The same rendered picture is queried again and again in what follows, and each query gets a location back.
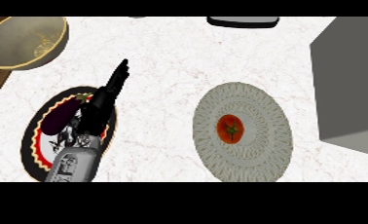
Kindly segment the grey woven round placemat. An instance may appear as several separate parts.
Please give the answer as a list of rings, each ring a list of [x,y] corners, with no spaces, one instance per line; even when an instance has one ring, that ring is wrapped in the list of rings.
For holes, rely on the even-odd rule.
[[[218,119],[231,114],[243,124],[236,144],[217,135]],[[191,117],[191,139],[200,162],[224,182],[271,182],[288,168],[292,140],[289,121],[274,99],[254,86],[230,82],[199,99]]]

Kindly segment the red tomato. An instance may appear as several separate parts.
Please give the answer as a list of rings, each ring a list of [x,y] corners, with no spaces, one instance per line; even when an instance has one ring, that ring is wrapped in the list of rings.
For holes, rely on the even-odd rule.
[[[243,134],[243,124],[237,116],[227,114],[218,121],[215,132],[220,140],[227,144],[236,144]]]

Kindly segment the dark purple eggplant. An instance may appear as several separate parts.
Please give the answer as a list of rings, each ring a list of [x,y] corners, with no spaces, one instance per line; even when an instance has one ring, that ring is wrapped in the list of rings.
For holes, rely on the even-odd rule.
[[[61,131],[88,97],[89,93],[78,94],[50,111],[39,125],[44,134],[54,135]]]

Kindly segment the black and grey tray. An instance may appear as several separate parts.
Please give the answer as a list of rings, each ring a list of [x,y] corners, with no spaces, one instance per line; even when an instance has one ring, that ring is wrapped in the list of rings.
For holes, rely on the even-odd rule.
[[[211,25],[233,28],[271,28],[279,22],[279,17],[208,17]]]

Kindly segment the large grey box appliance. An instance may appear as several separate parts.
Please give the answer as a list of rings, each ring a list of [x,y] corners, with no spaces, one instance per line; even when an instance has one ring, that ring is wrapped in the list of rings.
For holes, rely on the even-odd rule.
[[[336,17],[310,43],[319,139],[368,154],[368,17]]]

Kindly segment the black patterned round plate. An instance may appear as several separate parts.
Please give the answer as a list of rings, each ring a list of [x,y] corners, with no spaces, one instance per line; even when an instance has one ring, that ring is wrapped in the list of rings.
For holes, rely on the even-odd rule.
[[[26,169],[27,174],[38,181],[45,182],[45,176],[51,169],[51,164],[58,152],[64,147],[85,147],[87,142],[78,140],[79,133],[78,122],[79,122],[79,109],[78,112],[63,127],[61,131],[54,135],[47,135],[39,129],[41,121],[50,111],[73,96],[78,94],[88,94],[85,102],[89,101],[92,93],[97,89],[91,87],[76,87],[70,88],[66,91],[60,92],[42,105],[41,109],[35,113],[35,116],[30,119],[30,122],[26,127],[26,133],[21,141],[21,163]],[[116,125],[116,113],[115,105],[112,109],[110,118],[104,126],[104,130],[97,136],[100,138],[101,154],[107,147],[110,137],[113,134]]]

